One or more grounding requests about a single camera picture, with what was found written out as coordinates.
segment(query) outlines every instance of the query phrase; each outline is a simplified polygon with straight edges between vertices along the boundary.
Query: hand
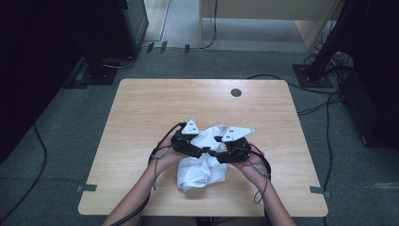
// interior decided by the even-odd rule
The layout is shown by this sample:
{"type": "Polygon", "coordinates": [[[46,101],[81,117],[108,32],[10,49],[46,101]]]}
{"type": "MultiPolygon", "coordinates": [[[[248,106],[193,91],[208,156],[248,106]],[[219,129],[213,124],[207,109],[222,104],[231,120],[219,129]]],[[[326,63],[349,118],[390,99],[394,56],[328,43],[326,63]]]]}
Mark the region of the hand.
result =
{"type": "Polygon", "coordinates": [[[170,139],[171,139],[171,137],[167,137],[164,140],[164,142],[161,143],[161,145],[159,147],[160,148],[166,147],[166,148],[159,150],[155,154],[154,158],[152,159],[152,162],[150,163],[150,165],[155,164],[156,158],[158,158],[160,155],[162,155],[161,158],[158,159],[158,163],[157,163],[157,173],[158,174],[164,170],[169,169],[171,166],[177,164],[181,159],[188,157],[188,155],[186,155],[186,154],[176,152],[173,149],[173,147],[171,146],[172,142],[170,139]]]}
{"type": "MultiPolygon", "coordinates": [[[[255,153],[259,153],[261,155],[264,155],[262,151],[258,151],[255,148],[252,148],[252,151],[255,153]]],[[[236,167],[239,169],[244,176],[255,186],[262,186],[262,184],[265,182],[266,178],[261,175],[253,166],[256,165],[259,169],[261,169],[265,174],[269,174],[269,172],[266,169],[266,166],[264,165],[263,161],[261,158],[256,156],[255,154],[251,153],[249,156],[249,159],[246,162],[240,162],[240,163],[231,163],[232,166],[236,167]]]]}

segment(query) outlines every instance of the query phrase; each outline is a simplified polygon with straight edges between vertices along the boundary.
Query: person's right hand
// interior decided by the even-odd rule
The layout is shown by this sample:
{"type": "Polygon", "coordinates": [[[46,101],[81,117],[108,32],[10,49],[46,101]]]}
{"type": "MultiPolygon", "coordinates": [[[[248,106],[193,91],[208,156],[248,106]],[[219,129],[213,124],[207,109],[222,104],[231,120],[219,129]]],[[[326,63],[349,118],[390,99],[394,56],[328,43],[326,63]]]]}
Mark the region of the person's right hand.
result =
{"type": "MultiPolygon", "coordinates": [[[[252,151],[264,155],[262,151],[258,151],[255,148],[252,148],[252,151]]],[[[250,154],[249,159],[246,162],[231,163],[231,165],[239,169],[252,184],[255,186],[262,186],[266,178],[261,175],[251,163],[261,169],[266,175],[269,174],[262,159],[253,153],[250,154]]]]}

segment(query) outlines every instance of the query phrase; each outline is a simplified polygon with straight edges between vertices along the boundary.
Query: light wood tabletop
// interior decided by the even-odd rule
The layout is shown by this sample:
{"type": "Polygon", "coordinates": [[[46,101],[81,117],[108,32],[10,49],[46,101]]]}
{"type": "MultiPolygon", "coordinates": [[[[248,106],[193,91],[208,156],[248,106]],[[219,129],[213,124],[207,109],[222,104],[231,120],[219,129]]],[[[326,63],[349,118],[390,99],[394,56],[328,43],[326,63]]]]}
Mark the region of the light wood tabletop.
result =
{"type": "MultiPolygon", "coordinates": [[[[125,79],[120,82],[84,191],[83,215],[108,215],[147,167],[152,149],[176,123],[193,119],[253,128],[246,136],[265,153],[272,183],[292,217],[323,217],[327,205],[287,83],[279,80],[125,79]],[[232,89],[242,95],[234,97],[232,89]]],[[[226,181],[182,192],[177,166],[157,179],[144,216],[263,216],[256,187],[228,165],[226,181]]]]}

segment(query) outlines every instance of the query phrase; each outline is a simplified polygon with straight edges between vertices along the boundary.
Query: person's left hand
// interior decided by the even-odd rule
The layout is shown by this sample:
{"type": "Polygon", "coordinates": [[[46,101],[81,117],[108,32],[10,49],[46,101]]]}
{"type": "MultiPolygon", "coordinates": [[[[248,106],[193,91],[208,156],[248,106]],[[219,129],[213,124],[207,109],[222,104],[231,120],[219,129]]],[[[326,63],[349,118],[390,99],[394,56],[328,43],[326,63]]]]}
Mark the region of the person's left hand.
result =
{"type": "Polygon", "coordinates": [[[186,155],[186,154],[176,152],[173,149],[173,147],[171,146],[172,142],[170,139],[171,139],[171,137],[167,137],[164,140],[164,142],[161,143],[161,145],[159,147],[160,148],[166,147],[166,148],[159,150],[155,154],[152,162],[150,163],[150,164],[154,164],[156,161],[156,158],[158,158],[164,152],[164,150],[168,149],[168,151],[166,153],[162,154],[162,157],[160,159],[158,159],[157,171],[159,171],[159,173],[164,170],[167,170],[171,166],[177,164],[181,159],[188,157],[188,155],[186,155]]]}

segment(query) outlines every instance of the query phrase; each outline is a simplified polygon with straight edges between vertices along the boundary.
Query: right forearm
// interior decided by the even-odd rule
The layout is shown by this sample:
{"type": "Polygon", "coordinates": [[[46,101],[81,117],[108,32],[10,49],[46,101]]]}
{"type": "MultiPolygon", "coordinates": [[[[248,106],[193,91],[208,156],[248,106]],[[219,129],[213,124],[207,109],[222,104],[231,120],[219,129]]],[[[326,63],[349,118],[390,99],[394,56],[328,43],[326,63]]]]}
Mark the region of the right forearm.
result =
{"type": "Polygon", "coordinates": [[[255,186],[260,192],[263,192],[264,188],[267,186],[266,191],[263,194],[263,204],[272,225],[295,225],[270,180],[262,180],[255,186]]]}

